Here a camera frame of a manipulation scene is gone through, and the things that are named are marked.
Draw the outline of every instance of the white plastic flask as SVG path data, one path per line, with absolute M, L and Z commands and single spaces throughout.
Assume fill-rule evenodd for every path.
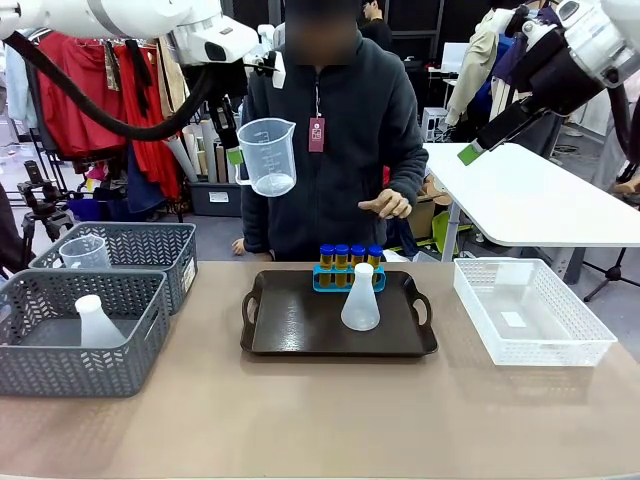
M 76 301 L 76 310 L 82 321 L 82 348 L 115 348 L 126 339 L 102 310 L 97 295 L 87 295 Z
M 380 323 L 378 301 L 373 291 L 374 269 L 368 263 L 359 263 L 355 268 L 355 281 L 342 309 L 342 322 L 352 330 L 366 332 Z

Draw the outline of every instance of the dark gray jacket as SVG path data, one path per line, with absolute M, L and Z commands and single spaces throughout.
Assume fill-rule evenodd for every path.
M 278 260 L 315 260 L 319 246 L 384 244 L 386 222 L 358 203 L 383 188 L 383 166 L 391 188 L 415 204 L 427 152 L 422 148 L 415 93 L 402 61 L 358 33 L 348 65 L 320 75 L 296 65 L 284 52 L 282 90 L 270 78 L 252 75 L 242 123 L 277 117 L 296 123 L 297 183 L 286 195 L 266 198 L 242 187 L 245 247 L 274 250 Z M 324 153 L 309 153 L 309 122 L 315 117 L 315 85 L 326 121 Z

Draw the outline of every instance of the red id badge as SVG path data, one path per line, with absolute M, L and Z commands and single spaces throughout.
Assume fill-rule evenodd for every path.
M 324 118 L 312 118 L 309 122 L 309 152 L 324 152 Z

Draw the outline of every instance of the desk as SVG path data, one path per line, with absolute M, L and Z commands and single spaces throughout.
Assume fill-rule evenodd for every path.
M 457 78 L 443 78 L 442 81 L 447 84 L 447 89 L 444 92 L 444 108 L 447 108 L 447 103 L 449 103 L 449 87 L 456 88 L 458 84 Z
M 453 290 L 453 265 L 387 267 L 408 271 L 430 298 L 436 354 L 410 362 L 243 354 L 241 303 L 255 275 L 311 267 L 204 262 L 139 395 L 0 398 L 0 473 L 495 479 L 640 472 L 640 366 L 622 346 L 595 369 L 496 367 Z
M 443 261 L 451 261 L 460 209 L 499 245 L 561 247 L 564 277 L 575 247 L 640 246 L 640 212 L 519 145 L 486 153 L 469 167 L 465 144 L 425 144 L 428 167 L 454 200 Z

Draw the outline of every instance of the test tube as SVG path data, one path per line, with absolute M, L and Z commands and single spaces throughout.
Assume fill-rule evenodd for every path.
M 380 268 L 380 262 L 382 261 L 382 247 L 379 245 L 371 245 L 369 247 L 369 265 L 374 269 Z M 373 276 L 373 284 L 378 283 L 379 275 Z
M 345 270 L 345 273 L 336 273 L 336 287 L 345 288 L 347 286 L 347 273 L 349 267 L 349 246 L 336 246 L 336 269 Z
M 355 270 L 356 265 L 364 263 L 364 257 L 367 254 L 367 249 L 362 245 L 354 245 L 351 247 L 351 266 Z M 354 282 L 353 275 L 349 275 L 349 283 Z
M 322 270 L 331 270 L 333 268 L 333 254 L 336 249 L 333 245 L 323 245 L 320 247 L 320 268 Z M 321 273 L 319 275 L 318 283 L 322 288 L 329 288 L 331 286 L 331 274 Z

